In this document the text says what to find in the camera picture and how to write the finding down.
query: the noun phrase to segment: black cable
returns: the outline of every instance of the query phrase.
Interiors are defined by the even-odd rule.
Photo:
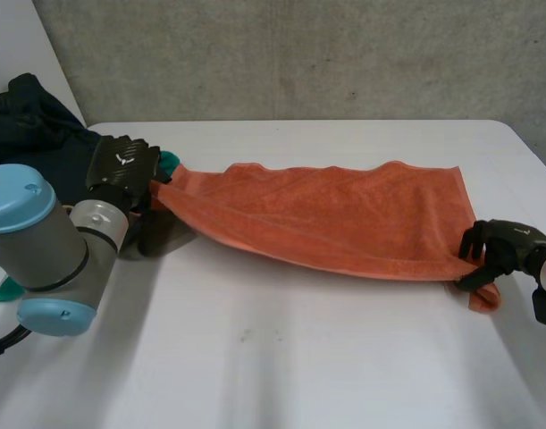
[[[22,326],[20,326],[21,330],[16,333],[15,335],[13,335],[12,337],[10,337],[10,335],[7,335],[7,337],[10,337],[8,339],[5,339],[3,338],[2,341],[3,341],[3,344],[4,346],[9,349],[10,347],[12,347],[13,345],[21,342],[22,340],[24,340],[26,337],[28,337],[30,335],[30,331]]]
[[[24,340],[29,335],[30,330],[26,329],[22,325],[17,326],[12,332],[5,335],[2,339],[0,338],[0,355],[2,355],[5,350]]]

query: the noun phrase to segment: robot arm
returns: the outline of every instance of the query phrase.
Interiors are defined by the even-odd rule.
[[[477,221],[465,231],[459,257],[478,260],[485,250],[484,265],[456,282],[460,290],[474,291],[503,274],[522,271],[538,284],[533,293],[536,319],[546,324],[546,235],[522,223]]]
[[[88,169],[89,199],[70,218],[36,170],[0,165],[0,266],[26,291],[21,326],[0,339],[0,354],[30,332],[72,336],[89,328],[129,212],[159,177],[159,157],[144,140],[102,138]]]

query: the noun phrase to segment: dark cloth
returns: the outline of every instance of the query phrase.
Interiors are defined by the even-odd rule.
[[[62,204],[88,197],[86,172],[101,136],[87,130],[30,73],[0,94],[0,164],[25,164],[52,185]]]

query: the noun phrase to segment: screw hole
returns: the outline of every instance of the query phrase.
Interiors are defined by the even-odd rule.
[[[24,187],[24,189],[29,190],[33,194],[38,195],[41,191],[40,187],[38,185],[35,185],[34,183],[29,183]]]

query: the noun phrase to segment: teal object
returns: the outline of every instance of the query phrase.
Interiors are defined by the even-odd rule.
[[[162,167],[167,174],[171,176],[180,163],[179,157],[175,154],[162,150],[161,157],[159,158],[159,166]]]
[[[7,277],[0,285],[0,302],[15,301],[22,295],[24,295],[24,289],[10,277]]]
[[[26,329],[63,337],[87,331],[96,317],[96,310],[67,299],[34,298],[21,302],[17,316]]]
[[[56,194],[34,168],[0,165],[0,234],[28,228],[53,209]]]

